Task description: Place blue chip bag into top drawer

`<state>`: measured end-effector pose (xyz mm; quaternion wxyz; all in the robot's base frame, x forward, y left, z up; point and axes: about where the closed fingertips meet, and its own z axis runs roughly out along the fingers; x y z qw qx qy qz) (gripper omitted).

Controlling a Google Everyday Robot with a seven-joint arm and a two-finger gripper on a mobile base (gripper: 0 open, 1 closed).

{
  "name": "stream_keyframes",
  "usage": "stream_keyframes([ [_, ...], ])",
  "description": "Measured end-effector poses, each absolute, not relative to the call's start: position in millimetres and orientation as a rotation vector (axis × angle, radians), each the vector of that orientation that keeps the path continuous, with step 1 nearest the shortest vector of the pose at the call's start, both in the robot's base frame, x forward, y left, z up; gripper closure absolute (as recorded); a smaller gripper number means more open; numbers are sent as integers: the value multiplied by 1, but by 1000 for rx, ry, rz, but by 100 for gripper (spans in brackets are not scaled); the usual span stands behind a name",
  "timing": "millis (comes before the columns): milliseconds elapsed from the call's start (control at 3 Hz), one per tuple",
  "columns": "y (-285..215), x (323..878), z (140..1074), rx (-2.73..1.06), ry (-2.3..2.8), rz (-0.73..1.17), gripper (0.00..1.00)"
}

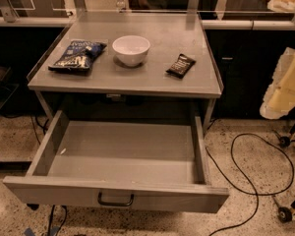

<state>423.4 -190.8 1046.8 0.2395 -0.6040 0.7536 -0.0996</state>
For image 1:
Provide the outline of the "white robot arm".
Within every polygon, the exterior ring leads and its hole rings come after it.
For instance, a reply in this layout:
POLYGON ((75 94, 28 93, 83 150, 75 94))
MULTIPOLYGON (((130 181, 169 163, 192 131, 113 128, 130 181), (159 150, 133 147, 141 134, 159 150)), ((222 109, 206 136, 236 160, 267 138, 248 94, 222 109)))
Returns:
MULTIPOLYGON (((294 12, 295 0, 270 0, 272 11, 294 12)), ((260 114, 266 119, 279 119, 295 107, 295 49, 287 47, 279 57, 268 86, 260 114)))

